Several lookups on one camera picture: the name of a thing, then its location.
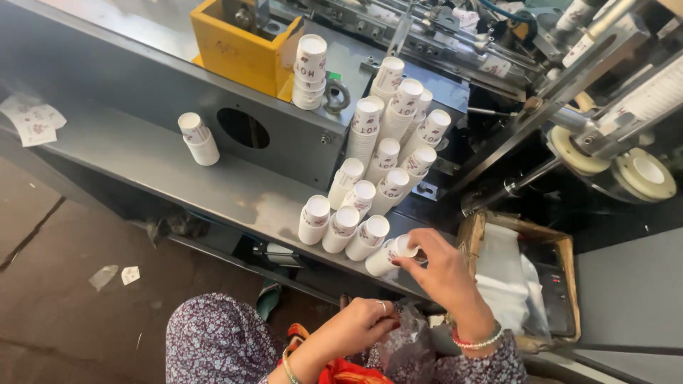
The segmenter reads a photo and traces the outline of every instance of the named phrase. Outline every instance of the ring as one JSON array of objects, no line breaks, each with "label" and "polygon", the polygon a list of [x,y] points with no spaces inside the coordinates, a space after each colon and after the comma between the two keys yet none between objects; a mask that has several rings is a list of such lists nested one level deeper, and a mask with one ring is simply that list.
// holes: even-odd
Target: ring
[{"label": "ring", "polygon": [[385,309],[385,314],[387,313],[387,304],[384,304],[384,301],[376,300],[379,304],[382,304],[382,308]]}]

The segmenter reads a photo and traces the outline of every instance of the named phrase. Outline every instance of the circular hole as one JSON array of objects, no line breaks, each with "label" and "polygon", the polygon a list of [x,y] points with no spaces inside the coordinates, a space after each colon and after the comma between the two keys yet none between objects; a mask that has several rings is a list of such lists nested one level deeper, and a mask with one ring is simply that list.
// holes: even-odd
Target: circular hole
[{"label": "circular hole", "polygon": [[639,157],[633,161],[633,165],[636,167],[636,171],[647,181],[655,184],[662,184],[664,182],[664,174],[649,159]]},{"label": "circular hole", "polygon": [[270,144],[268,131],[248,113],[232,108],[221,108],[216,114],[216,119],[225,133],[243,146],[263,149]]}]

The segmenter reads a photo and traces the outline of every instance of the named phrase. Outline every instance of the stack of paper cups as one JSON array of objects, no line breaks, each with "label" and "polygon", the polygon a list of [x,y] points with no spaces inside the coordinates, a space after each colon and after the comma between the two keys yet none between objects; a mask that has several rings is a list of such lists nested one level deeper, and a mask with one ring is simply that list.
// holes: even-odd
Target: stack of paper cups
[{"label": "stack of paper cups", "polygon": [[330,219],[330,203],[323,195],[315,195],[301,210],[299,219],[299,240],[302,243],[316,244],[327,231],[327,223]]},{"label": "stack of paper cups", "polygon": [[298,42],[294,61],[292,102],[301,109],[315,109],[325,93],[327,43],[318,35],[304,35]]},{"label": "stack of paper cups", "polygon": [[346,245],[346,255],[354,261],[361,261],[382,246],[389,233],[389,222],[383,216],[373,216],[358,226],[356,234]]},{"label": "stack of paper cups", "polygon": [[417,148],[406,160],[401,164],[401,169],[405,169],[408,172],[408,177],[410,180],[405,187],[403,187],[403,194],[399,197],[398,201],[394,204],[397,206],[403,199],[410,194],[410,192],[415,188],[422,179],[427,176],[429,172],[429,167],[436,161],[436,151],[430,146],[422,146]]},{"label": "stack of paper cups", "polygon": [[367,166],[365,179],[377,185],[389,171],[398,165],[398,152],[401,146],[398,141],[388,137],[380,142]]},{"label": "stack of paper cups", "polygon": [[451,117],[448,113],[435,109],[425,119],[422,124],[411,136],[408,142],[401,147],[401,154],[398,156],[398,163],[402,164],[408,156],[422,146],[435,148],[440,142],[441,137],[451,125]]},{"label": "stack of paper cups", "polygon": [[372,206],[372,199],[374,199],[374,197],[375,186],[367,180],[361,180],[346,194],[346,197],[341,202],[341,206],[352,206],[356,208],[361,214],[362,219],[370,209],[370,206]]},{"label": "stack of paper cups", "polygon": [[370,94],[384,101],[385,106],[391,100],[398,85],[403,79],[404,62],[396,57],[385,57],[377,71],[377,76],[370,86]]},{"label": "stack of paper cups", "polygon": [[342,206],[346,194],[363,177],[364,169],[363,163],[359,159],[351,158],[344,161],[344,164],[335,173],[332,187],[327,194],[327,200],[330,201],[332,209],[338,210]]},{"label": "stack of paper cups", "polygon": [[377,140],[382,141],[386,137],[391,137],[400,141],[403,138],[408,125],[417,114],[417,101],[423,91],[424,87],[415,79],[405,79],[401,82],[383,115]]},{"label": "stack of paper cups", "polygon": [[353,237],[361,216],[356,208],[343,206],[332,214],[330,224],[322,237],[322,247],[329,253],[339,253]]},{"label": "stack of paper cups", "polygon": [[405,169],[394,168],[377,184],[377,193],[372,200],[372,207],[368,214],[384,216],[391,207],[401,201],[402,192],[410,182],[410,176]]},{"label": "stack of paper cups", "polygon": [[415,132],[417,127],[421,126],[427,118],[427,110],[432,104],[432,98],[432,93],[427,89],[425,89],[422,92],[422,95],[420,95],[420,100],[417,102],[417,112],[415,117],[413,117],[413,120],[410,122],[410,124],[408,124],[408,129],[406,129],[406,132],[403,134],[403,138],[401,138],[401,146],[406,145],[413,132]]},{"label": "stack of paper cups", "polygon": [[182,139],[199,165],[214,165],[221,155],[209,128],[193,112],[183,113],[178,118]]},{"label": "stack of paper cups", "polygon": [[414,258],[420,264],[426,262],[425,258],[415,257],[419,248],[409,248],[409,243],[410,235],[407,234],[385,241],[380,249],[365,259],[365,268],[370,275],[379,277],[400,268],[391,263],[396,258]]},{"label": "stack of paper cups", "polygon": [[372,150],[380,128],[380,114],[383,102],[373,96],[362,98],[356,104],[351,129],[346,145],[346,158],[359,159],[364,168],[370,163]]}]

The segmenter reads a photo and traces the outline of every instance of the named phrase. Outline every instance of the beaded bracelet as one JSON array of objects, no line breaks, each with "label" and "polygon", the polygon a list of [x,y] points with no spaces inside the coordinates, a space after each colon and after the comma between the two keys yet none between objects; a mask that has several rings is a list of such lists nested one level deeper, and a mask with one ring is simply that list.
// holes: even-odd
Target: beaded bracelet
[{"label": "beaded bracelet", "polygon": [[285,351],[282,352],[282,365],[285,366],[285,373],[287,378],[290,380],[290,384],[301,384],[301,380],[296,377],[290,368],[290,364],[287,362],[287,352],[289,352],[290,347],[286,347]]},{"label": "beaded bracelet", "polygon": [[480,343],[475,344],[475,343],[462,341],[458,337],[458,329],[454,328],[453,329],[453,342],[456,343],[456,345],[462,349],[471,349],[471,350],[477,351],[479,349],[485,348],[485,347],[490,346],[491,344],[495,343],[499,338],[501,338],[504,331],[505,330],[503,329],[503,326],[501,326],[501,323],[498,323],[498,321],[496,320],[496,328],[491,333],[491,337],[488,340],[486,340],[485,342],[480,342]]}]

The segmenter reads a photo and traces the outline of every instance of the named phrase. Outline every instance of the woman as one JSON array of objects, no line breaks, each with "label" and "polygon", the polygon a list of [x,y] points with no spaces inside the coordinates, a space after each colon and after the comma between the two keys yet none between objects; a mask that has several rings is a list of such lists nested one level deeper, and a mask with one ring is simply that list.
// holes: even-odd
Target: woman
[{"label": "woman", "polygon": [[[436,360],[432,382],[524,383],[527,374],[514,339],[509,331],[497,328],[463,255],[433,229],[410,231],[410,241],[411,247],[419,245],[426,254],[427,268],[409,258],[394,260],[395,264],[453,316],[458,324],[454,339],[464,346],[463,355]],[[253,308],[224,294],[195,297],[169,320],[167,382],[309,384],[326,381],[321,372],[340,366],[364,375],[367,383],[417,382],[414,373],[420,363],[416,361],[393,377],[381,374],[373,345],[400,326],[398,318],[388,301],[354,299],[278,365],[285,345]],[[339,359],[360,352],[363,368]]]}]

